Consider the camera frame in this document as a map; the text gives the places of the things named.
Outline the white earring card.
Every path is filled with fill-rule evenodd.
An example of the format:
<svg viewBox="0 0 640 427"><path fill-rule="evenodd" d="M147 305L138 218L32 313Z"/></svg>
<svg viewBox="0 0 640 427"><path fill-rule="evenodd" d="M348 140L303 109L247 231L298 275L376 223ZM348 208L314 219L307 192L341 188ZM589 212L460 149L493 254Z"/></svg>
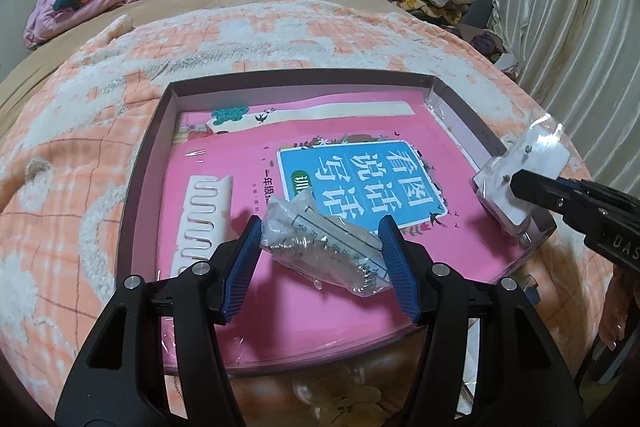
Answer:
<svg viewBox="0 0 640 427"><path fill-rule="evenodd" d="M570 162L564 126L550 114L529 121L525 131L502 154L489 159L474 176L477 198L503 231L523 234L532 220L537 186L559 178Z"/></svg>

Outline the white comb hair clip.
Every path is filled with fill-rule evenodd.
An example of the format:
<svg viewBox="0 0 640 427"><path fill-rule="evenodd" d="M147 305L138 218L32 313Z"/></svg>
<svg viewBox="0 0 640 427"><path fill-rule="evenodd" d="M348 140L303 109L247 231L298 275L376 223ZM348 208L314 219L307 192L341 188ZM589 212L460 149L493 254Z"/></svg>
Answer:
<svg viewBox="0 0 640 427"><path fill-rule="evenodd" d="M206 261L231 234L232 176L190 176L178 225L170 277Z"/></svg>

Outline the pearl claw hair clip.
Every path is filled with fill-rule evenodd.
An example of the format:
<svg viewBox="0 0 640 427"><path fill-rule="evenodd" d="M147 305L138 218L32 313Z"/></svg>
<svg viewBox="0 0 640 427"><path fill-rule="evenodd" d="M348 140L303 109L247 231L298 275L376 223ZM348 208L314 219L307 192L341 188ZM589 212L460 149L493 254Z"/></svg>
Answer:
<svg viewBox="0 0 640 427"><path fill-rule="evenodd" d="M319 426L384 426L400 411L357 365L317 367L292 381L293 393Z"/></svg>

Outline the clear bag with silver chain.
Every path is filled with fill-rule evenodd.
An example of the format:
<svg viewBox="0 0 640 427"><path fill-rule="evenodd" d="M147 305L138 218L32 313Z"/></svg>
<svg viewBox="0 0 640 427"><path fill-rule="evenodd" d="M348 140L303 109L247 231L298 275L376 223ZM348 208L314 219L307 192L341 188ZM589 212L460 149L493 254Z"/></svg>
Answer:
<svg viewBox="0 0 640 427"><path fill-rule="evenodd" d="M378 236L321 213L308 188L291 200L269 199L260 246L318 287L341 287L361 298L392 288Z"/></svg>

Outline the cream striped curtain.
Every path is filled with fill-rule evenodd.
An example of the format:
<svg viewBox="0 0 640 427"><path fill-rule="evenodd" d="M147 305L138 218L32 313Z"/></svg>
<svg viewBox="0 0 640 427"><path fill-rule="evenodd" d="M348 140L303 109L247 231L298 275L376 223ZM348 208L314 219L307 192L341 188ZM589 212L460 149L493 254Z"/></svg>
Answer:
<svg viewBox="0 0 640 427"><path fill-rule="evenodd" d="M639 193L639 0L495 0L518 84L596 181Z"/></svg>

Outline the orange plaid cloud blanket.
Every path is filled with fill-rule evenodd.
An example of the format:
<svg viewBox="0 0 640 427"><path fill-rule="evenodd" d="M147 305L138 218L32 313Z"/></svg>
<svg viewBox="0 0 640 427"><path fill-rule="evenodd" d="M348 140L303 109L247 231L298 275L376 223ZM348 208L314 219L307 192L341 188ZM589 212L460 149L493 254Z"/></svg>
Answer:
<svg viewBox="0 0 640 427"><path fill-rule="evenodd" d="M502 141L538 108L468 44L401 13L295 0L114 20L1 132L1 350L43 410L114 291L126 188L168 83L320 67L438 76Z"/></svg>

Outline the pink workbook with blue label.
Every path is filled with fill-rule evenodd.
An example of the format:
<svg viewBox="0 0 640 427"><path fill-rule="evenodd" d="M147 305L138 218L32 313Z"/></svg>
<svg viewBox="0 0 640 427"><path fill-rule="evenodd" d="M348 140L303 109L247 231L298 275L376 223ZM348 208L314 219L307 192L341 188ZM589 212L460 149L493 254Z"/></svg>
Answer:
<svg viewBox="0 0 640 427"><path fill-rule="evenodd" d="M521 247L476 198L474 168L419 90L322 95L184 112L166 169L157 266L174 277L262 220L241 311L218 329L236 371L311 364L410 329L378 224L471 280Z"/></svg>

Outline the dark shallow cardboard box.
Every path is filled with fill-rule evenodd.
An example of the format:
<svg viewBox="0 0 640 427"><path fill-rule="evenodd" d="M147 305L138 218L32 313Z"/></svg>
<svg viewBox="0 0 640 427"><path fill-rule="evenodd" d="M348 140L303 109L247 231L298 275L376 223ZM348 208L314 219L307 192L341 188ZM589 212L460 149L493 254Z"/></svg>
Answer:
<svg viewBox="0 0 640 427"><path fill-rule="evenodd" d="M258 217L267 250L218 334L233 374L359 355L412 332L380 253L392 217L471 280L518 269L554 231L537 210L503 231L474 178L504 146L432 75L248 72L172 82L129 183L116 279L175 277Z"/></svg>

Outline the tan bed sheet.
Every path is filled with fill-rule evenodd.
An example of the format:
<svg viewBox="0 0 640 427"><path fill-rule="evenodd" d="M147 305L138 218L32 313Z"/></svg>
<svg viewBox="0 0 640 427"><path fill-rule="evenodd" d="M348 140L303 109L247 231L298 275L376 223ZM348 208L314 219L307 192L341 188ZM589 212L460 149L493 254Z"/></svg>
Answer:
<svg viewBox="0 0 640 427"><path fill-rule="evenodd" d="M1 83L1 132L13 126L24 105L41 88L61 64L88 40L125 15L140 26L195 10L230 8L256 2L293 0L141 0L87 20L59 35L21 61ZM321 0L369 13L398 13L400 9L387 0Z"/></svg>

